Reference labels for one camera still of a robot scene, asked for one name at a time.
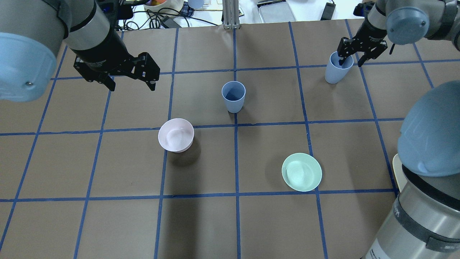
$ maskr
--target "bowl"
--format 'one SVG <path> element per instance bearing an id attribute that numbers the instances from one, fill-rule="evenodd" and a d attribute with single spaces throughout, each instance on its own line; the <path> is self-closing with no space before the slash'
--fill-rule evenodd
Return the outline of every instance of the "bowl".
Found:
<path id="1" fill-rule="evenodd" d="M 167 151 L 180 153 L 189 149 L 195 132 L 185 119 L 175 118 L 163 124 L 158 132 L 158 142 Z"/>
<path id="2" fill-rule="evenodd" d="M 286 184 L 299 192 L 315 189 L 322 178 L 318 161 L 305 153 L 295 153 L 284 160 L 281 173 Z"/>

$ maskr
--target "power adapter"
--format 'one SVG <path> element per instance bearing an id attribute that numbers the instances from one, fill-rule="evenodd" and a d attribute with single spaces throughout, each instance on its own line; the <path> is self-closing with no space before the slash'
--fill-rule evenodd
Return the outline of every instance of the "power adapter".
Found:
<path id="1" fill-rule="evenodd" d="M 334 14 L 335 10 L 335 4 L 334 3 L 326 3 L 326 6 L 324 7 L 324 11 L 322 12 L 321 15 L 321 20 L 330 20 L 332 19 L 332 15 Z"/>

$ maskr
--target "metal bracket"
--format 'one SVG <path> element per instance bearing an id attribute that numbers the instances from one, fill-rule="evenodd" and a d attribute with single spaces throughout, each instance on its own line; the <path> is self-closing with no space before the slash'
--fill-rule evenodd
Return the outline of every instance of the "metal bracket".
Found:
<path id="1" fill-rule="evenodd" d="M 223 0 L 224 29 L 240 28 L 238 0 Z"/>

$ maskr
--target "light green bowl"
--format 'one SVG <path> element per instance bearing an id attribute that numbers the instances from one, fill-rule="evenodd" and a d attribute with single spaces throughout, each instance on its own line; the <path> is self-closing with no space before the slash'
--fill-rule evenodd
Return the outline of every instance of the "light green bowl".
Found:
<path id="1" fill-rule="evenodd" d="M 321 182 L 322 170 L 318 161 L 305 153 L 295 153 L 284 160 L 281 173 L 289 187 L 299 192 L 308 192 Z"/>

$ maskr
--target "blue cup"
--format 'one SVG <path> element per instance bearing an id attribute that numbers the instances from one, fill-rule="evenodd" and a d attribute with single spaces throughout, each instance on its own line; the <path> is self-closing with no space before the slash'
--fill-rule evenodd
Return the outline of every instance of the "blue cup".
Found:
<path id="1" fill-rule="evenodd" d="M 222 87 L 222 97 L 225 106 L 231 113 L 237 113 L 243 108 L 246 88 L 238 81 L 230 81 Z"/>

